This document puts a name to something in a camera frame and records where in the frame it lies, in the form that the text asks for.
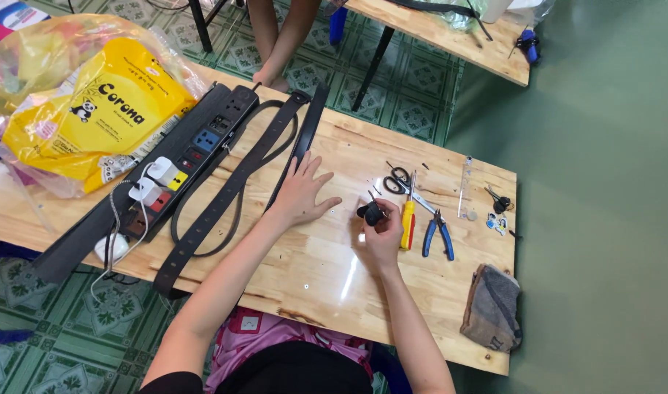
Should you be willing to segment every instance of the black scissors handle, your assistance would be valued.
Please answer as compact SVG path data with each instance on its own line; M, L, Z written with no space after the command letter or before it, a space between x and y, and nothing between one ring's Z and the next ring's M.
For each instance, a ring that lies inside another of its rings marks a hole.
M406 194L412 184L412 178L407 170L402 167L393 167L390 175L382 180L385 189L393 194Z

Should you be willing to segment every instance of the person's hand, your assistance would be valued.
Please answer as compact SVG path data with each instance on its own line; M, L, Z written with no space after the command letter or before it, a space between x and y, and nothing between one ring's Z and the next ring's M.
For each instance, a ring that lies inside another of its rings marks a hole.
M387 217L378 221L375 227L368 226L364 220L365 246L381 271L397 269L397 252L405 231L400 208L382 198L376 198L375 202Z
M287 228L319 219L324 212L341 203L340 197L332 197L315 205L314 199L319 190L334 177L334 173L327 173L313 179L321 163L322 157L319 156L310 160L310 151L305 152L297 171L297 158L294 157L291 161L281 190L269 210L277 213L279 220L284 221Z

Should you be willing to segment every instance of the screwdriver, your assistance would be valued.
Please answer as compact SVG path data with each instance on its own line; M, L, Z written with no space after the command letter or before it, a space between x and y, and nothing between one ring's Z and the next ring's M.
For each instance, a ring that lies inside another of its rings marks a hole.
M405 232L402 234L402 242L400 248L403 250L412 249L412 237L415 235L415 183L417 183L417 170L412 173L412 181L410 182L410 195L405 202L405 212L402 213L402 226Z

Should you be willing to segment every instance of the yellow screwdriver handle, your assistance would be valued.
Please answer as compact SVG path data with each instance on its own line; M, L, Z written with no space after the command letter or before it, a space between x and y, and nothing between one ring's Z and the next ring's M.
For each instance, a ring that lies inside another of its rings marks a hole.
M405 211L402 213L402 226L405 232L402 235L402 242L400 242L400 249L412 249L412 238L415 234L415 202L405 202Z

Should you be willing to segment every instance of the person's arm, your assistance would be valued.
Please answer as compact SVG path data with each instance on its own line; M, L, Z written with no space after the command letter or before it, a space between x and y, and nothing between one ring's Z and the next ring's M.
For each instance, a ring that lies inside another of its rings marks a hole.
M364 224L365 244L371 251L385 288L392 336L402 368L414 393L455 393L444 356L402 280L397 265L397 253L404 231L400 208L382 198L376 198L375 202L389 219L383 219L375 228Z
M313 179L321 157L310 161L310 153L295 172L297 158L273 206L261 217L249 234L208 275L166 330L159 350L144 378L142 387L171 372L202 375L205 355L217 328L227 319L261 260L278 238L297 224L320 218L341 202L332 197L319 205L315 198L333 173Z

